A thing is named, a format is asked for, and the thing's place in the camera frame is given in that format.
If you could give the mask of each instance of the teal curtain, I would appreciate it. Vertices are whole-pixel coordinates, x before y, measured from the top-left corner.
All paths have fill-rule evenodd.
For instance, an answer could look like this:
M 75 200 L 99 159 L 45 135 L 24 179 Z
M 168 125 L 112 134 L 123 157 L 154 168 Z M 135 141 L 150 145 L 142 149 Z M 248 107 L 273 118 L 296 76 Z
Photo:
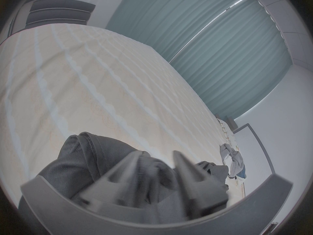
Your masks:
M 236 118 L 260 102 L 292 64 L 257 0 L 123 0 L 107 29 L 153 47 L 203 102 Z

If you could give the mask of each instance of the beige bed sheet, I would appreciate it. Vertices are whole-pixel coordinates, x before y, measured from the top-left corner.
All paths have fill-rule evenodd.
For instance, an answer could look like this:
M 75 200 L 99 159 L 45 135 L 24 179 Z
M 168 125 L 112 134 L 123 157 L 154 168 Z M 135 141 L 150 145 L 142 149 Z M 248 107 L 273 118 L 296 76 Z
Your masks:
M 221 125 L 151 47 L 117 33 L 51 24 L 0 46 L 0 178 L 14 204 L 20 185 L 57 158 L 69 135 L 119 139 L 170 166 L 173 150 L 222 164 Z M 229 184 L 229 205 L 242 188 Z

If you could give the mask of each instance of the floral pillow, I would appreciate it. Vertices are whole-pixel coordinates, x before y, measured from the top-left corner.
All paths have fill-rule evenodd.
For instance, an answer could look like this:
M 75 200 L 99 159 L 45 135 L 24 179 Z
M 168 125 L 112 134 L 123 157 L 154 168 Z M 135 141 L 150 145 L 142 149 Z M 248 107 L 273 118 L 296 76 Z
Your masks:
M 229 126 L 227 123 L 225 123 L 223 120 L 218 119 L 218 122 L 221 124 L 221 127 L 223 129 L 225 138 L 226 138 L 226 143 L 230 145 L 231 148 L 233 148 L 236 151 L 239 151 L 238 144 L 236 142 L 234 133 L 230 130 Z

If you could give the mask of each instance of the blue cloth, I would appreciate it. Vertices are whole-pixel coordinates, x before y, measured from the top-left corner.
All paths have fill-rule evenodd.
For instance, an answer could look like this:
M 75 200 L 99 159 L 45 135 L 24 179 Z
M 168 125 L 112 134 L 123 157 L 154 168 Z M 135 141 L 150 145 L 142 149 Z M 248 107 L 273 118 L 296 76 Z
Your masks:
M 240 173 L 237 174 L 238 177 L 241 177 L 241 178 L 246 178 L 246 167 L 244 165 L 243 169 L 241 170 Z

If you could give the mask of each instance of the mattress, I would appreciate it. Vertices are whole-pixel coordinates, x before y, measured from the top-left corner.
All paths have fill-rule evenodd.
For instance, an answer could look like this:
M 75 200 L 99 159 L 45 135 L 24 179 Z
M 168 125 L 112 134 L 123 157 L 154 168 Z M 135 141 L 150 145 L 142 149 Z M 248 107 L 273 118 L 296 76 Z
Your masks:
M 0 46 L 0 178 L 15 205 L 20 185 L 81 132 L 119 139 L 174 166 L 172 151 L 222 165 L 221 125 L 151 47 L 105 29 L 51 24 Z M 227 180 L 229 205 L 242 197 Z

